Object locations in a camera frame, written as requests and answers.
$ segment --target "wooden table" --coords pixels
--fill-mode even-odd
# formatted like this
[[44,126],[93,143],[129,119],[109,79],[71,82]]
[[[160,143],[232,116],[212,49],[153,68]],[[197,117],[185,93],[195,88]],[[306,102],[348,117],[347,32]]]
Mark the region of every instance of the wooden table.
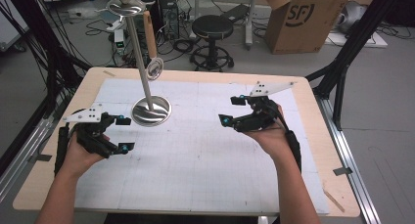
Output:
[[[86,74],[64,115],[92,105],[101,84],[106,78],[139,79],[137,69],[94,67]],[[296,98],[300,117],[308,143],[318,168],[324,194],[330,207],[329,216],[355,217],[360,209],[345,175],[336,176],[334,169],[342,167],[322,114],[315,102],[308,81],[303,77],[254,75],[217,72],[165,70],[159,80],[194,81],[213,83],[253,84],[263,82],[295,82],[292,91]],[[38,161],[26,178],[13,206],[18,210],[39,210],[44,203],[54,179],[54,163],[58,140],[55,130],[42,154],[52,155],[50,161]]]

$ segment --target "stool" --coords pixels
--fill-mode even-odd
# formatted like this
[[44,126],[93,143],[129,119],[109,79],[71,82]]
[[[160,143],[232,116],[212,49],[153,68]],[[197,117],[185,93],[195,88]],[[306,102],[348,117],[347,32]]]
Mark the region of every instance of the stool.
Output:
[[[208,42],[207,46],[196,49],[190,57],[190,62],[196,65],[195,70],[199,70],[201,67],[207,70],[219,69],[220,72],[223,72],[224,66],[234,66],[229,53],[216,46],[216,40],[222,40],[233,32],[233,24],[229,19],[213,15],[202,16],[193,21],[192,30],[197,36]],[[208,50],[207,55],[202,53],[204,49]]]

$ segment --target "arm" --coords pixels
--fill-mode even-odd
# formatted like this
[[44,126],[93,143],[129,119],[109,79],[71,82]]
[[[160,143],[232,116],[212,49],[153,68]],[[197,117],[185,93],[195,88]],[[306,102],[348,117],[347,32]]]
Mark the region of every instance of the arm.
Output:
[[76,143],[76,133],[73,133],[64,164],[52,183],[35,223],[73,223],[77,181],[86,170],[101,159],[101,156],[89,154]]
[[305,188],[296,160],[277,124],[257,132],[248,132],[274,160],[278,174],[281,223],[320,223],[320,219]]

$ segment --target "person's left hand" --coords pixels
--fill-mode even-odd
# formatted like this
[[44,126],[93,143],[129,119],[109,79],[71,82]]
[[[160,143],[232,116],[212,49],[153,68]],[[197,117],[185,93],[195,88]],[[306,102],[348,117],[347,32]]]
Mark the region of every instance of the person's left hand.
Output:
[[67,156],[62,165],[61,172],[65,172],[69,176],[79,178],[86,172],[94,163],[103,159],[98,154],[88,153],[82,146],[76,142],[76,132],[70,138]]

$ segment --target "sf logo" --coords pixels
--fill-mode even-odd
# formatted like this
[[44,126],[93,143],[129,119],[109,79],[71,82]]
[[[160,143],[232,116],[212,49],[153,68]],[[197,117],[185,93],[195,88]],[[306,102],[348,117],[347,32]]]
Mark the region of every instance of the sf logo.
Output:
[[290,9],[290,13],[287,17],[286,26],[294,27],[303,25],[308,21],[308,19],[310,19],[313,11],[314,4],[292,6]]

